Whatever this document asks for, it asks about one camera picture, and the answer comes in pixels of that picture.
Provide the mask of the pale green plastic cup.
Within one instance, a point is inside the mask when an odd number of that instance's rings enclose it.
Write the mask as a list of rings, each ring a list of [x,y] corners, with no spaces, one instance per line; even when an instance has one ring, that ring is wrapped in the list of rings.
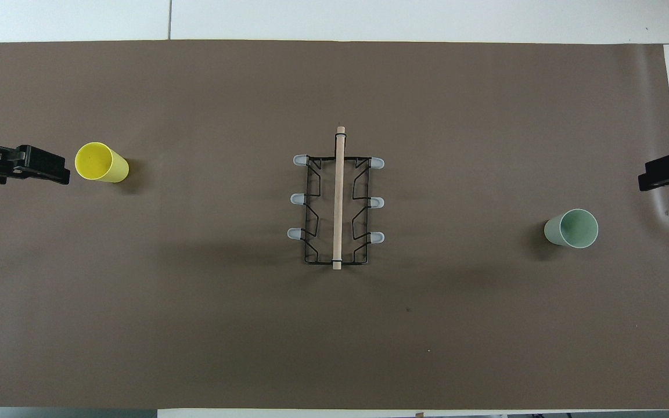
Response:
[[[598,222],[591,212],[572,209],[549,219],[544,225],[544,236],[558,246],[589,248],[598,238]]]

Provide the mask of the brown table mat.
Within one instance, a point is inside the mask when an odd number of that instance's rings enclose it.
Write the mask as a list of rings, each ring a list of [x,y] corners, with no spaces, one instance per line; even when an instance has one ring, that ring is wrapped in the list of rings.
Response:
[[[386,238],[334,270],[286,232],[339,126]],[[0,43],[0,145],[92,141],[124,181],[0,185],[0,406],[669,409],[659,45]]]

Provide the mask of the yellow plastic cup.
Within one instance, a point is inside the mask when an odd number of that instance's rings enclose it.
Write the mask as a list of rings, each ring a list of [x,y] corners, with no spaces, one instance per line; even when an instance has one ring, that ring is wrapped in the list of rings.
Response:
[[[128,162],[109,146],[90,142],[80,148],[74,159],[78,174],[96,182],[119,183],[130,172]]]

